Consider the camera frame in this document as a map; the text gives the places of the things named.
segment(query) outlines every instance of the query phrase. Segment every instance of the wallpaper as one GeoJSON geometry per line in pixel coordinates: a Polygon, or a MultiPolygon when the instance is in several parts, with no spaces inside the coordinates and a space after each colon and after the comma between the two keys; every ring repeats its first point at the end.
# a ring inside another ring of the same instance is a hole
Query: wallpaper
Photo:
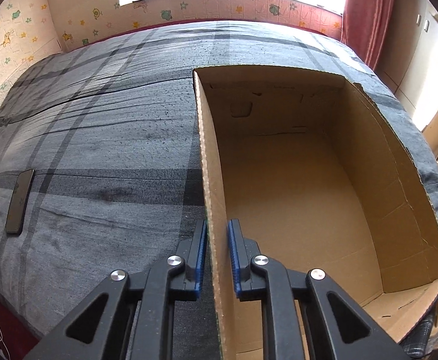
{"type": "Polygon", "coordinates": [[[28,67],[60,52],[47,0],[4,0],[0,6],[0,106],[28,67]]]}
{"type": "Polygon", "coordinates": [[[98,0],[54,23],[67,51],[119,33],[189,20],[237,19],[312,29],[341,40],[342,16],[294,0],[98,0]]]}
{"type": "Polygon", "coordinates": [[[295,0],[49,0],[64,50],[144,27],[185,20],[239,19],[309,28],[340,40],[342,16],[295,0]]]}

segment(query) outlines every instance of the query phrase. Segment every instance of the gray plaid bedspread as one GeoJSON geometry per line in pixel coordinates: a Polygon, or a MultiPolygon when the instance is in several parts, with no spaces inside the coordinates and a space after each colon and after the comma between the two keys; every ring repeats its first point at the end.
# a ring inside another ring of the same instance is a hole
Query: gray plaid bedspread
{"type": "MultiPolygon", "coordinates": [[[[360,83],[412,154],[438,214],[438,167],[420,132],[345,45],[285,26],[172,25],[53,55],[0,109],[0,294],[41,336],[112,270],[144,270],[204,218],[192,70],[226,64],[329,71],[360,83]],[[4,227],[16,176],[36,169],[24,231],[4,227]]],[[[218,359],[210,270],[176,306],[175,359],[218,359]]]]}

